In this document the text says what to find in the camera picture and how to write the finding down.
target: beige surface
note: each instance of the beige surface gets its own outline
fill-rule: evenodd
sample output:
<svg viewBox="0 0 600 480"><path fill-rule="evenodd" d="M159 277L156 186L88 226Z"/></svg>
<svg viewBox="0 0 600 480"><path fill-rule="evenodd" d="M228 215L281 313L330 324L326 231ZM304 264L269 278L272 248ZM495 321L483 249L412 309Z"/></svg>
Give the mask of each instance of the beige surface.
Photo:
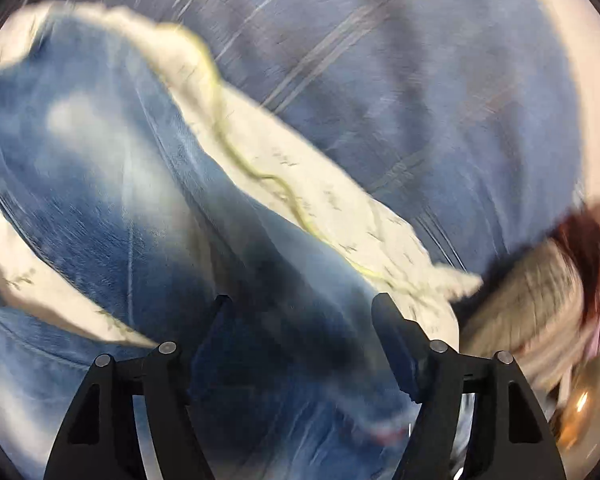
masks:
<svg viewBox="0 0 600 480"><path fill-rule="evenodd" d="M49 4L26 7L0 32L0 67L17 62L30 49ZM72 11L60 5L58 10ZM127 9L77 6L73 12L126 36L160 75L202 148L241 190L297 223L280 189L244 174L225 153L210 127L212 103L208 71L195 44L174 27L155 23ZM369 279L388 292L407 319L420 323L429 338L458 348L458 324L449 299L480 285L477 276L434 266L412 227L373 200L350 177L299 134L230 86L222 88L232 143L259 170L283 177L299 197L315 227L360 267L383 279ZM39 317L95 338L151 344L111 318L49 266L36 258L0 213L0 291Z"/></svg>
<svg viewBox="0 0 600 480"><path fill-rule="evenodd" d="M600 15L589 0L541 0L580 93L585 196L600 198Z"/></svg>

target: denim fabric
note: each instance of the denim fabric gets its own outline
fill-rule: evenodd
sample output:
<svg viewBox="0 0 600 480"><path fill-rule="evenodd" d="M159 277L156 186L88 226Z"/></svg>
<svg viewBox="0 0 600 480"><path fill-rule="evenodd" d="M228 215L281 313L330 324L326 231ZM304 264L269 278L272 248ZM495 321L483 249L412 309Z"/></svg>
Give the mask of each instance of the denim fabric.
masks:
<svg viewBox="0 0 600 480"><path fill-rule="evenodd" d="M362 480L395 466L400 446L367 435L404 428L418 409L371 325L373 288L241 193L121 37L55 16L0 70L0 207L40 258L131 328L189 351L204 340L193 419L219 478ZM220 293L234 310L204 333ZM40 478L103 351L138 354L0 306L0 442L28 478Z"/></svg>
<svg viewBox="0 0 600 480"><path fill-rule="evenodd" d="M199 33L222 75L484 273L571 205L578 99L537 0L103 0Z"/></svg>

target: yellow cord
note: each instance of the yellow cord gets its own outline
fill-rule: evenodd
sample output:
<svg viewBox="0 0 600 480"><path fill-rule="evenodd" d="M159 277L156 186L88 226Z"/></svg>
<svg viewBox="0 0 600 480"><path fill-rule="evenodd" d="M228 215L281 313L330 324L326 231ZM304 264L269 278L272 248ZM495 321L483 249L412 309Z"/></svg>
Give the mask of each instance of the yellow cord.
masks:
<svg viewBox="0 0 600 480"><path fill-rule="evenodd" d="M344 254L341 250L339 250L336 245L334 245L329 239L327 239L323 234L321 234L320 230L309 220L308 215L304 212L302 207L300 206L300 201L298 200L297 195L295 194L292 187L289 183L284 180L282 177L271 174L271 173L262 173L253 164L251 164L246 158L242 156L242 154L238 151L238 149L232 144L232 142L227 137L227 127L226 127L226 114L224 112L224 99L222 98L222 78L220 73L218 72L218 67L216 66L211 52L206 46L205 42L196 34L191 32L189 29L173 24L173 23L162 23L158 25L160 28L171 29L175 32L182 34L189 43L192 44L198 55L200 56L200 65L202 70L206 73L209 80L211 81L211 92L212 92L212 129L216 138L226 151L227 155L229 155L234 162L238 165L238 167L247 174L250 178L254 180L270 180L275 182L280 186L284 193L284 201L291 209L294 218L298 222L298 225L307 231L309 234L318 238L318 240L327 244L329 247L334 249L340 256L346 259L349 264L360 274L366 276L371 280L376 280L380 282L386 283L391 289L406 292L411 294L412 296L418 296L420 300L420 294L424 292L423 290L417 288L408 282L400 282L397 283L395 280L384 276L379 272L375 272L374 270L367 269L366 267L361 266L355 261L351 260L346 254Z"/></svg>

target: silver screw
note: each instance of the silver screw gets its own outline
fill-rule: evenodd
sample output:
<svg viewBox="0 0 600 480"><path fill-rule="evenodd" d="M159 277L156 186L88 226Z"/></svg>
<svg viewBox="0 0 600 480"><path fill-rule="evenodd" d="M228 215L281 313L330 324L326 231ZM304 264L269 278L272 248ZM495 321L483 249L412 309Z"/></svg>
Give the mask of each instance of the silver screw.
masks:
<svg viewBox="0 0 600 480"><path fill-rule="evenodd" d="M100 368L104 368L110 362L111 362L111 357L108 356L107 354L99 355L98 357L96 357L96 361L95 361L96 366L100 367Z"/></svg>
<svg viewBox="0 0 600 480"><path fill-rule="evenodd" d="M434 339L431 343L429 343L429 348L431 348L434 352L443 354L446 352L446 349L448 349L448 346L444 341L440 341L440 339Z"/></svg>
<svg viewBox="0 0 600 480"><path fill-rule="evenodd" d="M504 363L506 365L510 365L513 362L513 355L511 355L506 350L500 350L496 354L496 357L498 358L498 361L500 361L501 363Z"/></svg>
<svg viewBox="0 0 600 480"><path fill-rule="evenodd" d="M160 346L158 346L158 351L161 354L173 354L176 351L176 343L173 341L165 341Z"/></svg>

